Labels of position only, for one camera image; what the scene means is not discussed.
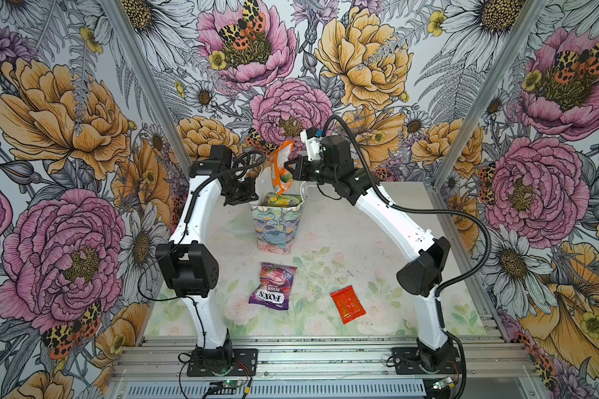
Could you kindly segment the green circuit board right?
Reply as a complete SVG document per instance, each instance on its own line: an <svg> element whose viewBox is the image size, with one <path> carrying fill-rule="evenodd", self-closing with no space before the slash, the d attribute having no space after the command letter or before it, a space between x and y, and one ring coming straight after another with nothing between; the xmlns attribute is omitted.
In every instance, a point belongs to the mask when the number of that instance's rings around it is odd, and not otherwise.
<svg viewBox="0 0 599 399"><path fill-rule="evenodd" d="M454 379L452 377L444 377L441 379L424 380L424 386L426 390L452 390L455 386Z"/></svg>

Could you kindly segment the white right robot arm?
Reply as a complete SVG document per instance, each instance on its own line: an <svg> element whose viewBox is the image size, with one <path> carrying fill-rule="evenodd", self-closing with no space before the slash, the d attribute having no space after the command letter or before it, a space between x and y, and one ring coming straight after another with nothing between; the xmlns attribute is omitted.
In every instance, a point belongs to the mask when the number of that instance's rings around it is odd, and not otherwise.
<svg viewBox="0 0 599 399"><path fill-rule="evenodd" d="M407 212L396 209L373 172L364 166L355 166L350 143L343 136L323 136L321 131L310 129L303 132L300 139L307 154L286 162L293 179L332 186L392 239L406 259L396 278L402 289L414 297L418 345L439 351L448 336L435 289L442 282L449 241L435 237L416 224Z"/></svg>

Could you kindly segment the purple Fox's bag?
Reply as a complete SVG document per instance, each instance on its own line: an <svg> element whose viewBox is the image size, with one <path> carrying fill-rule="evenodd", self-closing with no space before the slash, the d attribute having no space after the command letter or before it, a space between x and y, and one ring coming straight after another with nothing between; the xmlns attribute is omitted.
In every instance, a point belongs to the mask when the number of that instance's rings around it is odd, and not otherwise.
<svg viewBox="0 0 599 399"><path fill-rule="evenodd" d="M262 263L260 285L251 294L249 303L279 311L288 310L296 270L293 266Z"/></svg>

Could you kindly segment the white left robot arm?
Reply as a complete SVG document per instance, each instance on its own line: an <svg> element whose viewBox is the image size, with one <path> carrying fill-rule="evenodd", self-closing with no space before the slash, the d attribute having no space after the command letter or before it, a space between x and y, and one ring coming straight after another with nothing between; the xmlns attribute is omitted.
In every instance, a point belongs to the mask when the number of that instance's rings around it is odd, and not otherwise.
<svg viewBox="0 0 599 399"><path fill-rule="evenodd" d="M227 146L213 145L208 158L193 161L189 167L179 222L167 243L156 248L166 286L183 299L191 313L201 352L217 352L231 345L212 294L220 277L218 261L207 243L213 209L220 198L230 206L257 200L256 179L247 172L265 161L266 155L260 151L237 155Z"/></svg>

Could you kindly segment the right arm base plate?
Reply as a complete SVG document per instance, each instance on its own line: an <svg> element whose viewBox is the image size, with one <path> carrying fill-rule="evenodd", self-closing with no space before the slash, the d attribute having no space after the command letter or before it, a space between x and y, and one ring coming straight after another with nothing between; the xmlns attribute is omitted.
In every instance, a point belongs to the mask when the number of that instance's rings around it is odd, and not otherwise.
<svg viewBox="0 0 599 399"><path fill-rule="evenodd" d="M464 370L462 358L455 347L437 351L417 347L393 347L392 362L398 375L452 374Z"/></svg>

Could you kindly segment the green Fox's candy bag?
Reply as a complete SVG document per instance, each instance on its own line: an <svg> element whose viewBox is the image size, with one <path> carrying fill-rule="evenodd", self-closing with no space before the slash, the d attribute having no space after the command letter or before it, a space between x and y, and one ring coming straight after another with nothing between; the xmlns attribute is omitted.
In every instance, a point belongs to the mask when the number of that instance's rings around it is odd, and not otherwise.
<svg viewBox="0 0 599 399"><path fill-rule="evenodd" d="M303 199L298 195L278 195L271 192L264 199L264 206L276 208L293 208L302 204Z"/></svg>

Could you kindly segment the floral paper gift bag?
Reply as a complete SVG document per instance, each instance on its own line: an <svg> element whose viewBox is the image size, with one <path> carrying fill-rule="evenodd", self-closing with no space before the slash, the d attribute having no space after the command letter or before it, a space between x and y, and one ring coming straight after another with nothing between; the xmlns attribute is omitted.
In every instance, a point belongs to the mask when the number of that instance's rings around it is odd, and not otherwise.
<svg viewBox="0 0 599 399"><path fill-rule="evenodd" d="M273 254L289 254L295 242L304 210L304 196L291 189L284 194L298 195L302 204L293 208L276 208L264 206L267 194L274 192L271 183L271 168L266 167L256 178L258 201L249 203L253 218L256 243L260 251Z"/></svg>

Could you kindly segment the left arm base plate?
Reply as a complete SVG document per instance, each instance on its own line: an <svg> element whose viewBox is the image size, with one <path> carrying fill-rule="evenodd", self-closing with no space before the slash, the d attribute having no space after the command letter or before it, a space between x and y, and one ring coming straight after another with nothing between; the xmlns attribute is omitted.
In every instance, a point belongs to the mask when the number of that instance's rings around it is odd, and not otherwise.
<svg viewBox="0 0 599 399"><path fill-rule="evenodd" d="M258 365L257 349L195 349L186 363L188 377L254 377Z"/></svg>

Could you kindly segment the green circuit board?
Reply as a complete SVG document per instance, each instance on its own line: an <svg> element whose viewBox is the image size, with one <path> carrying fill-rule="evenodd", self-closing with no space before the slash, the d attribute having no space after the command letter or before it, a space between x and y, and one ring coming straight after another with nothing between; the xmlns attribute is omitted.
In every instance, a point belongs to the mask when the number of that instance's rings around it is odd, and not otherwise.
<svg viewBox="0 0 599 399"><path fill-rule="evenodd" d="M219 382L211 382L210 388L217 388L220 390L233 390L233 391L241 391L242 393L248 394L251 391L252 382L249 381L239 381L239 380L224 380Z"/></svg>
<svg viewBox="0 0 599 399"><path fill-rule="evenodd" d="M455 386L454 379L452 377L444 377L441 379L424 380L424 386L426 390L452 390Z"/></svg>

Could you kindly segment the orange snack packet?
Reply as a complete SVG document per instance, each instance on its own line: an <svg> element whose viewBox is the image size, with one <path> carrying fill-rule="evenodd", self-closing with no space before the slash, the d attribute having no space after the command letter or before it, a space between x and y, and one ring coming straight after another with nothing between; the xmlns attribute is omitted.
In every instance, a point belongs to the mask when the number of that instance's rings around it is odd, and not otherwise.
<svg viewBox="0 0 599 399"><path fill-rule="evenodd" d="M274 192L282 195L292 186L293 176L285 163L289 161L294 148L293 141L286 141L271 155L271 183Z"/></svg>

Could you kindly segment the aluminium rail frame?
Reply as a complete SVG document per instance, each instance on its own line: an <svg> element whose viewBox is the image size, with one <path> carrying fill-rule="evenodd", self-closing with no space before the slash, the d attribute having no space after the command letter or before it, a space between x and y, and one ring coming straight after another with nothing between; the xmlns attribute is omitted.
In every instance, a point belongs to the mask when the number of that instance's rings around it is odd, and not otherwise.
<svg viewBox="0 0 599 399"><path fill-rule="evenodd" d="M256 337L236 349L257 349L254 377L188 377L189 337L156 337L124 352L113 373L111 398L545 398L547 389L518 344L464 337L459 375L398 375L393 347L402 337ZM426 390L424 380L452 377L452 390ZM252 382L251 391L210 388L211 382Z"/></svg>

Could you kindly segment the right aluminium corner post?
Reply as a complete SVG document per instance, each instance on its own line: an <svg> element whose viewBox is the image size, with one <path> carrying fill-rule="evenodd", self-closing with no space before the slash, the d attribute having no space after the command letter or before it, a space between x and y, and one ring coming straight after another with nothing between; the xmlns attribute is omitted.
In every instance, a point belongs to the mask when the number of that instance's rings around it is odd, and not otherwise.
<svg viewBox="0 0 599 399"><path fill-rule="evenodd" d="M537 20L539 20L545 4L546 2L543 0L527 1L524 4L510 36L502 47L501 53L494 58L492 68L489 74L487 74L484 84L480 86L478 94L459 129L459 133L434 175L432 185L435 190L441 189L443 180L454 169L459 156L462 155L474 130L478 127L483 112L494 97L497 91L497 84L502 81L505 73L518 55L520 48L527 42L532 28L535 26Z"/></svg>

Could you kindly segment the aluminium corner post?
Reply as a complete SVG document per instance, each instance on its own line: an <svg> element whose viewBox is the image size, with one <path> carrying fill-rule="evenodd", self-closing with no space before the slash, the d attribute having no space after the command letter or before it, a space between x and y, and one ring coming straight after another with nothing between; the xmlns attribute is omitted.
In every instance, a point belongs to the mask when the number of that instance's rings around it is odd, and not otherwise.
<svg viewBox="0 0 599 399"><path fill-rule="evenodd" d="M166 139L171 144L171 148L181 166L182 174L189 176L188 172L191 167L191 158L183 145L170 110L161 95L161 90L152 73L151 65L143 53L143 46L136 39L136 34L133 31L121 2L104 1L102 7L125 55L128 57L129 62L134 68L138 81L146 94L151 109L153 109L156 114L157 121L163 129Z"/></svg>
<svg viewBox="0 0 599 399"><path fill-rule="evenodd" d="M489 74L487 74L484 84L480 86L478 94L459 129L459 133L434 175L432 185L435 190L441 189L443 180L454 169L459 156L462 155L474 130L478 127L483 112L494 97L497 91L497 84L502 81L505 73L518 55L520 48L527 42L532 28L535 26L537 20L539 20L545 4L546 2L543 0L527 1L524 4L510 36L502 47L501 53L494 58L492 68Z"/></svg>

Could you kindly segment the green circuit board left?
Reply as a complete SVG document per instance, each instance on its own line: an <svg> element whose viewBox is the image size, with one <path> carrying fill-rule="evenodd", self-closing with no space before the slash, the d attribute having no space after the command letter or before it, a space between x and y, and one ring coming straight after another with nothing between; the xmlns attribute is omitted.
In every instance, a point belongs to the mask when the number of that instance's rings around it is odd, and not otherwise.
<svg viewBox="0 0 599 399"><path fill-rule="evenodd" d="M220 390L233 390L233 391L241 391L242 393L248 394L251 391L252 382L249 381L239 381L239 380L224 380L219 382L211 382L210 388L217 388Z"/></svg>

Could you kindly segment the left aluminium corner post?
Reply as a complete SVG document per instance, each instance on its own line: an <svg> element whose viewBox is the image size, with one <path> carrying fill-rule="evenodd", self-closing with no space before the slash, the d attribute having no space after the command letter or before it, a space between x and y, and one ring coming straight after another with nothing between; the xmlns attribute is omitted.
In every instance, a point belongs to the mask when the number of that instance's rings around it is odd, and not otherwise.
<svg viewBox="0 0 599 399"><path fill-rule="evenodd" d="M170 110L161 95L161 90L152 73L151 65L143 53L143 46L136 39L136 34L133 31L121 2L104 1L102 7L125 55L128 57L129 62L134 68L138 81L146 94L151 109L153 109L156 114L157 121L163 129L166 139L171 144L171 148L181 166L182 174L189 176L188 172L191 167L191 158L183 145Z"/></svg>

